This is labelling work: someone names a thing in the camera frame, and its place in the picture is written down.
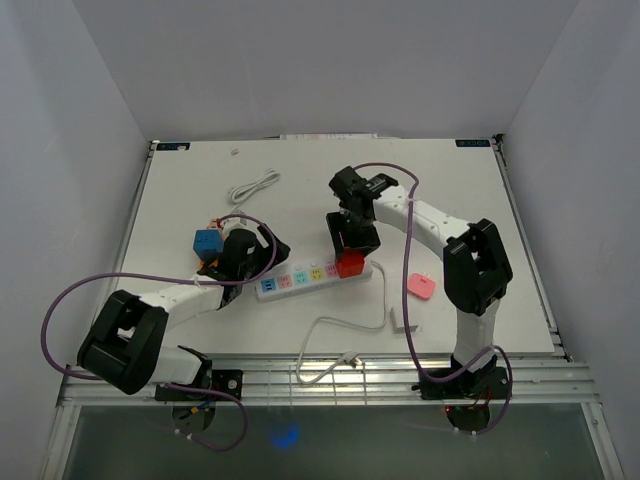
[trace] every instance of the power cord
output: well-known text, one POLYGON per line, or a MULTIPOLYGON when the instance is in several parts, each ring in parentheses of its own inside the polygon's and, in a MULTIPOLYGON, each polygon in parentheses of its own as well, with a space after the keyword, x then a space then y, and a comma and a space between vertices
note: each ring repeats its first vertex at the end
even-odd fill
POLYGON ((235 205, 232 211, 240 208, 240 205, 249 200, 251 195, 273 185, 278 180, 280 180, 280 174, 273 168, 268 168, 253 182, 240 185, 239 187, 230 188, 229 193, 227 194, 227 199, 229 200, 229 203, 235 205))
POLYGON ((382 330, 387 324, 387 317, 388 317, 387 274, 384 271, 384 268, 382 267, 382 265, 380 265, 378 262, 371 261, 371 265, 373 266, 373 268, 375 268, 382 274, 382 302, 383 302, 382 303, 382 308, 383 308, 382 323, 380 325, 370 327, 368 325, 362 325, 359 323, 349 322, 347 320, 341 320, 339 318, 328 317, 324 315, 316 318, 313 321, 313 323, 311 323, 311 325, 309 326, 309 330, 307 330, 307 335, 304 337, 304 340, 302 342, 302 348, 300 349, 300 354, 298 355, 298 361, 296 362, 296 378, 298 379, 298 383, 301 383, 302 385, 313 385, 318 383, 329 373, 333 372, 333 370, 339 365, 351 365, 352 367, 355 368, 356 366, 363 364, 362 360, 358 358, 357 352, 348 351, 340 355, 338 359, 335 362, 333 362, 326 370, 324 370, 320 375, 312 378, 311 380, 304 380, 300 374, 300 369, 302 367, 302 359, 304 357, 305 351, 307 350, 309 339, 311 338, 311 334, 313 333, 313 330, 320 323, 328 323, 331 325, 336 325, 338 327, 351 328, 354 330, 363 330, 366 332, 378 332, 382 330))

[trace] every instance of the blue block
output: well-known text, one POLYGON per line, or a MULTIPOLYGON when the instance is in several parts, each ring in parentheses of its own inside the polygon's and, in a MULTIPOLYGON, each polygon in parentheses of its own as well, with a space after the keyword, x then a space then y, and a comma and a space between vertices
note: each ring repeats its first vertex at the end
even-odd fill
POLYGON ((198 258, 206 261, 216 252, 221 252, 224 245, 218 230, 197 230, 193 239, 193 251, 198 258))

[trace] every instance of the red cube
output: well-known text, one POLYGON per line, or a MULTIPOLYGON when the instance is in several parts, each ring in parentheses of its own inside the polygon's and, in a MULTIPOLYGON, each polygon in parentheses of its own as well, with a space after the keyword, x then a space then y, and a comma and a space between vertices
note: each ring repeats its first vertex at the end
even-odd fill
POLYGON ((359 250, 345 249, 342 258, 336 262, 340 278, 360 275, 364 270, 364 255, 359 250))

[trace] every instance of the power outlet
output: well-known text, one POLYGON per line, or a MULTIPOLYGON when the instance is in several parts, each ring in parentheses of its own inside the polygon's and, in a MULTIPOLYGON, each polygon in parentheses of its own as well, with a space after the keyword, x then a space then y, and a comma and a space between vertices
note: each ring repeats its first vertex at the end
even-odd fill
POLYGON ((324 271, 321 268, 311 269, 311 280, 322 280, 324 278, 324 271))
POLYGON ((293 281, 296 285, 309 283, 309 276, 307 275, 307 272, 296 272, 293 274, 293 281))
POLYGON ((262 280, 260 285, 262 285, 263 292, 272 292, 276 289, 276 282, 273 281, 273 278, 262 280))
POLYGON ((293 282, 291 281, 291 275, 280 275, 278 277, 278 287, 289 288, 291 286, 293 286, 293 282))
POLYGON ((350 282, 365 281, 373 275, 373 268, 365 261, 360 275, 340 278, 336 259, 331 257, 312 258, 308 261, 278 265, 269 272, 267 278, 254 284, 258 300, 268 302, 279 298, 300 295, 314 290, 338 286, 350 282))
POLYGON ((324 269, 327 272, 327 277, 338 276, 338 267, 336 267, 335 263, 332 263, 331 265, 327 265, 326 267, 324 267, 324 269))

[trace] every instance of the pink object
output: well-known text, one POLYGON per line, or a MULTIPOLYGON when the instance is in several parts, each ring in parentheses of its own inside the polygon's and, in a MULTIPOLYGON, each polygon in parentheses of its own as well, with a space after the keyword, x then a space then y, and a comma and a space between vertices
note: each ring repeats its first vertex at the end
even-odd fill
POLYGON ((291 285, 293 285, 291 282, 291 275, 280 275, 278 277, 278 286, 280 288, 288 288, 291 285))
POLYGON ((407 282, 407 288, 412 295, 422 300, 429 300, 436 288, 436 282, 419 273, 412 273, 407 282))

